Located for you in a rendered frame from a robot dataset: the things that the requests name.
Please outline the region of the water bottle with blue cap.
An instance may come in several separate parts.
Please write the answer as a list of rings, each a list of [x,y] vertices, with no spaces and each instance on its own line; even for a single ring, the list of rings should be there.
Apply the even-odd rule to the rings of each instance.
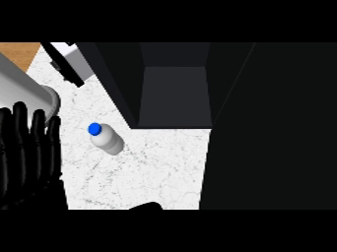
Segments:
[[[124,150],[124,139],[108,124],[92,123],[89,134],[93,145],[109,155],[115,156]]]

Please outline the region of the dark grey open cabinet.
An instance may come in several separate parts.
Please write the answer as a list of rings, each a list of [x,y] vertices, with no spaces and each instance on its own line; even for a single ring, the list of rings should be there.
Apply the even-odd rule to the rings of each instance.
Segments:
[[[250,42],[77,44],[132,129],[213,127]]]

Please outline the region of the white appliance with black edge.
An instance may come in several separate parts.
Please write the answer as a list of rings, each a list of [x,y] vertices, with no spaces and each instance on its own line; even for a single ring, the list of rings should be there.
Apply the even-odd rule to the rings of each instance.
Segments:
[[[50,57],[50,65],[63,80],[81,87],[95,72],[77,44],[74,42],[43,42],[41,47]]]

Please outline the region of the dark grey cabinet door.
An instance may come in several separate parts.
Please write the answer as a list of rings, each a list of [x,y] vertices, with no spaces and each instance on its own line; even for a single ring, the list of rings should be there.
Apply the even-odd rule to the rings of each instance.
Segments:
[[[204,210],[337,210],[337,42],[259,43],[210,131]]]

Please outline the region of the pale grey cylinder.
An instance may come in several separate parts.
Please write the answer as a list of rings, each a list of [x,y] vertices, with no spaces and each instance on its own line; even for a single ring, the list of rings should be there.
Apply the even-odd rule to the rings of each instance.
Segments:
[[[44,111],[44,123],[58,114],[61,98],[55,89],[43,86],[0,52],[0,108],[22,101],[28,108],[28,123],[37,109]]]

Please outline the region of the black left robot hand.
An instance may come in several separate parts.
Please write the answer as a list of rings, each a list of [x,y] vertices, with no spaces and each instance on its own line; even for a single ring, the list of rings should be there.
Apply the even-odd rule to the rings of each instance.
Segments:
[[[0,210],[66,211],[61,179],[61,118],[44,125],[44,111],[37,109],[28,125],[22,101],[13,109],[0,108]]]

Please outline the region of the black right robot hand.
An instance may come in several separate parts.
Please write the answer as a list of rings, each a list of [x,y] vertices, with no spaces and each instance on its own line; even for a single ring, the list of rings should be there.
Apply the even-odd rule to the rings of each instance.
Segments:
[[[148,202],[148,203],[143,203],[143,204],[137,205],[136,207],[133,207],[133,209],[151,211],[151,210],[161,210],[163,207],[157,202]]]

